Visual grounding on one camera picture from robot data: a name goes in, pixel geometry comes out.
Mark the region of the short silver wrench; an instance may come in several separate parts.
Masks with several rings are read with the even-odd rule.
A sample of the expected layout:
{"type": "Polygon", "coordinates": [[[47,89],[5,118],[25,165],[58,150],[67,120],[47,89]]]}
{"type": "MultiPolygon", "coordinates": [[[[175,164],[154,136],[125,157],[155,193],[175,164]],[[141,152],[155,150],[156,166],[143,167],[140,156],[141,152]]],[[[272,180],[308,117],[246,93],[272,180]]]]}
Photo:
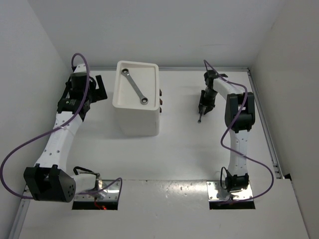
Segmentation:
{"type": "Polygon", "coordinates": [[[198,123],[201,123],[203,112],[204,112],[204,106],[199,106],[199,119],[197,121],[198,123]]]}

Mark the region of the long silver ratchet wrench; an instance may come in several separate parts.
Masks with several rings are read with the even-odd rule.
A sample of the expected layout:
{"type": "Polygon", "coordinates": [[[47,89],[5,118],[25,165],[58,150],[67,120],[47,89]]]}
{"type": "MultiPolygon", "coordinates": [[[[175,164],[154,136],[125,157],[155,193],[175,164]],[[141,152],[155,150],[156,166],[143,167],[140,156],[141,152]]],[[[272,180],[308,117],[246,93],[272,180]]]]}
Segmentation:
{"type": "Polygon", "coordinates": [[[132,88],[134,89],[134,91],[136,92],[137,96],[139,97],[140,103],[142,105],[147,105],[148,104],[148,98],[145,97],[143,95],[143,93],[140,91],[139,87],[137,86],[137,84],[135,83],[135,81],[133,80],[133,78],[131,77],[131,74],[129,72],[128,68],[123,68],[121,70],[121,74],[123,76],[126,77],[126,79],[128,80],[128,82],[130,83],[130,85],[132,86],[132,88]]]}

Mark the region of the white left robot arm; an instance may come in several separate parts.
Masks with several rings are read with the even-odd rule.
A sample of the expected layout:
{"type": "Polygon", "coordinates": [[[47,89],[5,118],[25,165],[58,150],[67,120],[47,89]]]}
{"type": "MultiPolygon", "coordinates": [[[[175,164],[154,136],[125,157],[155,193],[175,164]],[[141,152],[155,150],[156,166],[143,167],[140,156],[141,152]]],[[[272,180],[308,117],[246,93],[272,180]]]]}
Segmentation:
{"type": "Polygon", "coordinates": [[[33,167],[27,167],[23,177],[36,201],[70,202],[77,194],[96,193],[99,173],[85,170],[69,175],[66,164],[76,132],[90,110],[92,103],[107,99],[102,77],[86,80],[85,64],[75,67],[58,102],[54,132],[40,158],[33,167]]]}

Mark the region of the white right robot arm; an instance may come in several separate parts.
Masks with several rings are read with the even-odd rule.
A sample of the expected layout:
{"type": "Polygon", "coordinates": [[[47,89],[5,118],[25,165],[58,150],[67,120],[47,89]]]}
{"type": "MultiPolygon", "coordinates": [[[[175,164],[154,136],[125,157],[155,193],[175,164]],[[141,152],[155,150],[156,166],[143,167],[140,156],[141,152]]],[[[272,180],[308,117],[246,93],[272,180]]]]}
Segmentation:
{"type": "Polygon", "coordinates": [[[225,179],[220,178],[220,193],[226,194],[224,201],[231,201],[232,192],[240,192],[248,188],[249,175],[246,163],[246,153],[249,131],[255,123],[254,94],[241,90],[238,85],[232,85],[219,78],[214,70],[204,73],[206,88],[201,91],[198,104],[199,119],[215,108],[215,99],[220,94],[226,100],[225,124],[230,135],[230,160],[225,179]]]}

